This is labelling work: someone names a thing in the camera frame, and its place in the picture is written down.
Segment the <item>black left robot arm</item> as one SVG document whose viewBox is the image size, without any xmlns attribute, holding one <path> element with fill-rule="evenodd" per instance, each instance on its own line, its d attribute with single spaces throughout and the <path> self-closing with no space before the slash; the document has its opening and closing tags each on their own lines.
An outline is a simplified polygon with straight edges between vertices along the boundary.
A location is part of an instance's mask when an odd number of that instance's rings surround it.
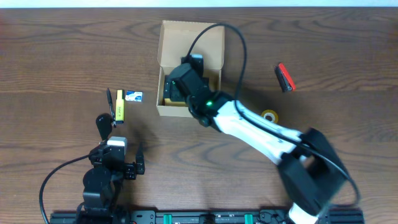
<svg viewBox="0 0 398 224">
<path fill-rule="evenodd" d="M 126 151 L 126 141 L 111 139 L 90 151 L 88 158 L 93 168 L 83 177 L 83 205 L 87 220 L 111 222 L 126 217 L 116 202 L 123 182 L 137 176 L 136 163 L 125 162 Z"/>
</svg>

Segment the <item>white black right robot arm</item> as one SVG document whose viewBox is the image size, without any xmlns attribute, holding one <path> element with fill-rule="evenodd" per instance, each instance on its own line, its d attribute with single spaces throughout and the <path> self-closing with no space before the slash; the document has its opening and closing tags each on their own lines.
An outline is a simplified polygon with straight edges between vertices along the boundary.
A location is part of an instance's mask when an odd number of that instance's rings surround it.
<svg viewBox="0 0 398 224">
<path fill-rule="evenodd" d="M 284 128 L 253 113 L 230 94 L 214 91 L 198 70 L 183 63 L 169 74 L 187 110 L 202 126 L 234 136 L 270 159 L 287 195 L 292 223 L 316 223 L 348 180 L 348 172 L 326 137 Z"/>
</svg>

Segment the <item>white blue staples box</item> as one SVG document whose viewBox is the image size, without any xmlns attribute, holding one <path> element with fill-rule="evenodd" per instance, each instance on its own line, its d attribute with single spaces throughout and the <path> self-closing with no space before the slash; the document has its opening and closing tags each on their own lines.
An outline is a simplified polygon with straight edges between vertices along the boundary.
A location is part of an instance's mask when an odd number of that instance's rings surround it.
<svg viewBox="0 0 398 224">
<path fill-rule="evenodd" d="M 126 101 L 135 101 L 142 102 L 143 92 L 141 91 L 127 91 L 125 100 Z"/>
</svg>

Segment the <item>yellow tape roll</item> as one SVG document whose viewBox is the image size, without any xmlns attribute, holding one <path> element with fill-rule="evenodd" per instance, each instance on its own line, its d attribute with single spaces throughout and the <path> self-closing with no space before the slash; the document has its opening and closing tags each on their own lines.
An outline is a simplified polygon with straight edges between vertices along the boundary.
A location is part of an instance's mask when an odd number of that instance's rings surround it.
<svg viewBox="0 0 398 224">
<path fill-rule="evenodd" d="M 277 124 L 278 121 L 279 121 L 279 116 L 274 110 L 264 110 L 261 113 L 261 116 L 264 119 L 266 119 L 266 120 L 268 120 L 268 121 L 270 121 L 272 123 L 275 123 L 275 124 Z"/>
</svg>

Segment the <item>yellow sticky note pad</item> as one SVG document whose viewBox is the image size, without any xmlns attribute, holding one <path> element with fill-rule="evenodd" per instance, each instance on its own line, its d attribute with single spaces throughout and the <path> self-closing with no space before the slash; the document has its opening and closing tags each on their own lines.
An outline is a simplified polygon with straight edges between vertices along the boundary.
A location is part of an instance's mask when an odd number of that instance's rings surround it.
<svg viewBox="0 0 398 224">
<path fill-rule="evenodd" d="M 165 106 L 178 106 L 178 107 L 187 107 L 186 102 L 184 101 L 172 101 L 170 98 L 164 98 Z"/>
</svg>

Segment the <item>red black stapler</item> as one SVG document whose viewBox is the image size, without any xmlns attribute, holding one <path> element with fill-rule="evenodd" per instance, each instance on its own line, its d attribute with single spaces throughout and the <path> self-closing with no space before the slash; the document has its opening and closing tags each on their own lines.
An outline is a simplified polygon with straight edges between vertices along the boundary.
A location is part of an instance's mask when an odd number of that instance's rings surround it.
<svg viewBox="0 0 398 224">
<path fill-rule="evenodd" d="M 296 90 L 295 83 L 283 63 L 279 62 L 274 71 L 283 92 Z"/>
</svg>

